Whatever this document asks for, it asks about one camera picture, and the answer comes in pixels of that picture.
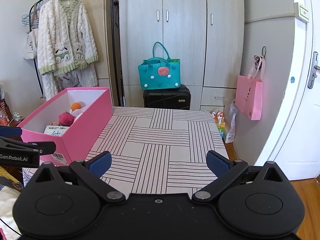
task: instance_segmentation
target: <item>wardrobe door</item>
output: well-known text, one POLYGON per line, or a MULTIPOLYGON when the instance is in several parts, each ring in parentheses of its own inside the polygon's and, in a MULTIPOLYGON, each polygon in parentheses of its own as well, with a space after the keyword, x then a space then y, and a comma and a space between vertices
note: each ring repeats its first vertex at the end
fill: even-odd
MULTIPOLYGON (((163 41, 162 23, 162 0, 119 0, 124 85, 140 85, 138 65, 152 57, 156 41, 163 41)), ((163 55, 162 48, 157 47, 156 55, 163 55)))
POLYGON ((164 46, 171 59, 181 59, 181 84, 202 86, 206 0, 163 0, 163 18, 164 46))
POLYGON ((208 0, 204 86, 236 88, 240 73, 244 0, 208 0))

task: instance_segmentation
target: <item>door handle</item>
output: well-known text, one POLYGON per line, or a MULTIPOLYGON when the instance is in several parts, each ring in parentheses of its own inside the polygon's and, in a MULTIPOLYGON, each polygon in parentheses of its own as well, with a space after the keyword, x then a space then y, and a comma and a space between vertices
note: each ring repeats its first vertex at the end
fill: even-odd
POLYGON ((310 73, 310 77, 309 77, 309 81, 308 81, 308 88, 312 89, 313 88, 313 84, 315 82, 316 77, 318 76, 317 70, 320 70, 320 67, 318 66, 318 57, 319 54, 318 52, 314 51, 313 52, 313 59, 312 59, 312 68, 311 68, 311 73, 310 73))

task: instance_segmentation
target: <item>teal felt bag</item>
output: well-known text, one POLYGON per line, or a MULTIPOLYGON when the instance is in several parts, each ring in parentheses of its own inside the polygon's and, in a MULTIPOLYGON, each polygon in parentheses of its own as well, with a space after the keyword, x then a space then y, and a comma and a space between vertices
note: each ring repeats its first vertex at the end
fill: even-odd
POLYGON ((153 45, 152 54, 152 58, 144 60, 138 66, 141 88, 151 90, 180 87, 180 59, 171 59, 166 48, 158 41, 153 45), (157 43, 167 53, 167 59, 155 57, 157 43))

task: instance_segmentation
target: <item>pink shoe box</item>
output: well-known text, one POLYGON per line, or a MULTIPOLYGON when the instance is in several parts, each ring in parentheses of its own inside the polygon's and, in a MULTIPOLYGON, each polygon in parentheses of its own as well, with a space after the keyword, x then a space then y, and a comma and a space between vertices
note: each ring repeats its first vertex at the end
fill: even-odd
POLYGON ((55 142, 55 156, 43 155, 40 159, 64 166, 86 158, 111 116, 109 88, 67 88, 31 113, 19 127, 22 128, 21 138, 24 142, 55 142), (58 121, 59 115, 70 111, 71 105, 75 102, 87 106, 87 109, 68 130, 62 136, 44 134, 46 126, 58 121))

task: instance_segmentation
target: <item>wooden floor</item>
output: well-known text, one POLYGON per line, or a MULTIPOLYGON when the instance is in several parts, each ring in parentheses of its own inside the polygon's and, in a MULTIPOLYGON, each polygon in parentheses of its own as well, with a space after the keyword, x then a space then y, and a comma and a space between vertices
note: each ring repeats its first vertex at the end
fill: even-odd
MULTIPOLYGON (((225 144, 229 159, 236 157, 232 143, 225 144)), ((302 240, 320 240, 320 176, 318 179, 295 180, 291 184, 302 199, 306 215, 297 235, 302 240)))

